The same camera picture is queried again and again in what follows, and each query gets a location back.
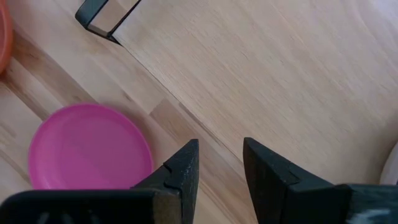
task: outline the black metal bracket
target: black metal bracket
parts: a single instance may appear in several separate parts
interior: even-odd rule
[[[120,43],[113,37],[113,33],[116,29],[122,24],[122,22],[130,15],[130,13],[138,6],[141,0],[138,0],[135,5],[122,17],[122,19],[109,31],[106,32],[94,25],[91,25],[93,19],[97,16],[97,14],[102,10],[102,8],[106,5],[108,0],[86,0],[77,10],[75,14],[75,18],[77,21],[88,31],[96,34],[102,38],[110,40],[115,44]]]

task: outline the pink plastic lid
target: pink plastic lid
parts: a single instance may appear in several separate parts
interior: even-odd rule
[[[37,130],[29,149],[34,189],[129,189],[152,168],[137,127],[101,105],[58,110]]]

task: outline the wooden surface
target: wooden surface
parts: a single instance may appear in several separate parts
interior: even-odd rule
[[[334,183],[378,181],[398,136],[395,1],[142,0],[115,33],[125,48],[80,27],[82,2],[8,1],[15,43],[0,82],[1,199],[30,188],[40,123],[82,101],[131,118],[157,167],[200,140],[195,223],[256,222],[245,136]],[[102,16],[96,23],[115,17]]]

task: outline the orange bowl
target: orange bowl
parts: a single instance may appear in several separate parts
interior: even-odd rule
[[[12,21],[6,0],[0,0],[0,73],[4,71],[11,58]]]

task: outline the pink frisbee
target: pink frisbee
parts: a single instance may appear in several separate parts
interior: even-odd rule
[[[129,189],[152,167],[138,128],[101,105],[58,110],[37,130],[29,149],[34,189]]]

